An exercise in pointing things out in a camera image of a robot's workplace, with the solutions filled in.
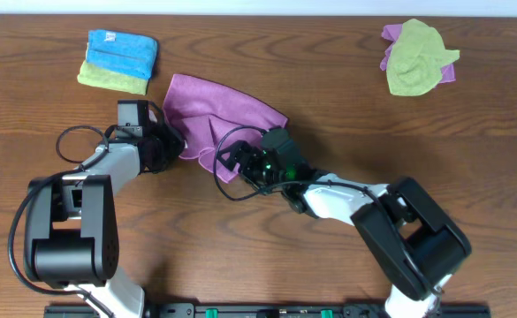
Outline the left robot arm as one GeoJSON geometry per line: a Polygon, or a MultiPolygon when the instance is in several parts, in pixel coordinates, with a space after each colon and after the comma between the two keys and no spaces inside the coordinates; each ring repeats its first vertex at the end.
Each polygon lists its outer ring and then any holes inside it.
{"type": "Polygon", "coordinates": [[[18,278],[44,294],[85,300],[101,317],[154,317],[142,287],[118,265],[114,197],[144,173],[166,170],[184,148],[166,123],[113,125],[75,169],[29,183],[18,216],[26,218],[18,278]]]}

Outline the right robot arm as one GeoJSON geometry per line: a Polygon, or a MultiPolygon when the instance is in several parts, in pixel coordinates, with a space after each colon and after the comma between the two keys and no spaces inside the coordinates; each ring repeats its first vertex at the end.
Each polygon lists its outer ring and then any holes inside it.
{"type": "Polygon", "coordinates": [[[237,171],[254,195],[280,192],[298,214],[352,225],[392,284],[390,317],[430,317],[445,284],[472,253],[463,231],[413,178],[363,184],[313,168],[282,127],[259,146],[218,144],[212,166],[237,171]]]}

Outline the purple microfibre cloth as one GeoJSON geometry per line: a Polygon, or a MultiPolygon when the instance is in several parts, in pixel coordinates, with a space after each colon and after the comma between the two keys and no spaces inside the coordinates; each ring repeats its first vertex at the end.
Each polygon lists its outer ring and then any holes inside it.
{"type": "Polygon", "coordinates": [[[196,160],[220,180],[231,182],[237,171],[213,163],[217,146],[237,140],[260,143],[256,128],[284,127],[288,118],[264,102],[233,88],[196,77],[175,74],[163,102],[166,121],[186,141],[180,157],[196,160]]]}

